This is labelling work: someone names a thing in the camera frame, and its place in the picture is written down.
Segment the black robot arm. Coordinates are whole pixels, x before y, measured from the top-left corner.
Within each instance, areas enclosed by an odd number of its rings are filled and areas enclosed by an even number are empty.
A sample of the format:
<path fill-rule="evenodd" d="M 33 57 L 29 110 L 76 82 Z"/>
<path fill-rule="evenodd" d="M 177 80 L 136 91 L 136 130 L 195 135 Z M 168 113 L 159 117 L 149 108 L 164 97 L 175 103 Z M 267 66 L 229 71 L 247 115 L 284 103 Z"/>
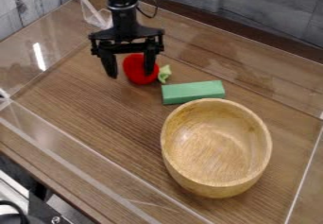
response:
<path fill-rule="evenodd" d="M 143 70 L 152 74 L 156 55 L 164 50 L 164 30 L 143 26 L 137 22 L 139 0 L 108 0 L 106 8 L 112 16 L 112 26 L 88 35 L 90 53 L 101 59 L 111 78 L 119 75 L 117 54 L 143 53 Z"/>

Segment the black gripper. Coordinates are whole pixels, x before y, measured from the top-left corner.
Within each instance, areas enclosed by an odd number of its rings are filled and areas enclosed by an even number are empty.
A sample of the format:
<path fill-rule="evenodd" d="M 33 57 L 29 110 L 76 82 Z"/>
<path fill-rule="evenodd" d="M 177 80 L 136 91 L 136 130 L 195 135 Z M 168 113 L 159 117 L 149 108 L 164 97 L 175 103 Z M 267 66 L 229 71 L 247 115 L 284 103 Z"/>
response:
<path fill-rule="evenodd" d="M 101 59 L 111 78 L 119 75 L 115 54 L 144 52 L 144 72 L 153 71 L 155 58 L 164 50 L 164 30 L 143 26 L 137 22 L 136 9 L 112 10 L 112 26 L 88 35 L 90 53 Z"/>

